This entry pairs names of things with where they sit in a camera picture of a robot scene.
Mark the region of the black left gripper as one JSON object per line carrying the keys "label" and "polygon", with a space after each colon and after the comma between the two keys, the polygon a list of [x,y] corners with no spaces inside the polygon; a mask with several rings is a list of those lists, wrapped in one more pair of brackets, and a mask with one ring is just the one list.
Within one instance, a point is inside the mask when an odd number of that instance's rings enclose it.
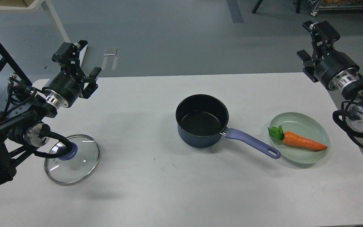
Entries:
{"label": "black left gripper", "polygon": [[97,77],[102,69],[95,67],[87,77],[81,69],[80,53],[87,44],[86,40],[62,43],[52,55],[52,61],[59,64],[61,71],[45,84],[42,93],[55,108],[70,108],[78,98],[88,99],[97,90]]}

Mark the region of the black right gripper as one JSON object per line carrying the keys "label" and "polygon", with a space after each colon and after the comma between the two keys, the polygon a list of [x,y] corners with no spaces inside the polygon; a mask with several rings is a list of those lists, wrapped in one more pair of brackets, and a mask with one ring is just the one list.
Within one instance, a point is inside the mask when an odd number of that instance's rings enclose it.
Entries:
{"label": "black right gripper", "polygon": [[349,74],[355,79],[359,66],[345,53],[334,49],[334,43],[340,39],[340,34],[328,21],[302,23],[309,32],[312,42],[312,57],[305,50],[297,52],[303,64],[304,74],[314,83],[320,82],[327,90],[341,89],[342,77]]}

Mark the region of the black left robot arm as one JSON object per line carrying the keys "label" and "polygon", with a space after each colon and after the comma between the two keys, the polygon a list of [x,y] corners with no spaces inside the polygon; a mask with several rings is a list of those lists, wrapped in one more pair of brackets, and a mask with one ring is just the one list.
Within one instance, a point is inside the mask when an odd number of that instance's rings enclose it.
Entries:
{"label": "black left robot arm", "polygon": [[63,43],[52,56],[60,71],[42,89],[16,73],[8,79],[7,99],[0,112],[0,185],[12,181],[16,168],[29,156],[44,158],[44,170],[58,184],[73,184],[87,177],[99,161],[99,146],[87,135],[64,137],[51,130],[44,118],[69,108],[78,98],[88,99],[98,88],[96,67],[87,76],[81,52],[88,42]]}

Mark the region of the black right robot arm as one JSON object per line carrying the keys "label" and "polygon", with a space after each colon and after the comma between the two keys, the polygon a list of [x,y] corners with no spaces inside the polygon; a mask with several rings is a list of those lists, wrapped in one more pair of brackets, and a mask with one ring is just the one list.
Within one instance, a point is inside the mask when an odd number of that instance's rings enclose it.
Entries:
{"label": "black right robot arm", "polygon": [[345,53],[334,48],[339,33],[328,21],[302,23],[311,36],[313,52],[297,52],[304,74],[314,83],[320,82],[328,91],[339,90],[344,101],[332,114],[333,121],[358,147],[363,138],[363,76],[359,66]]}

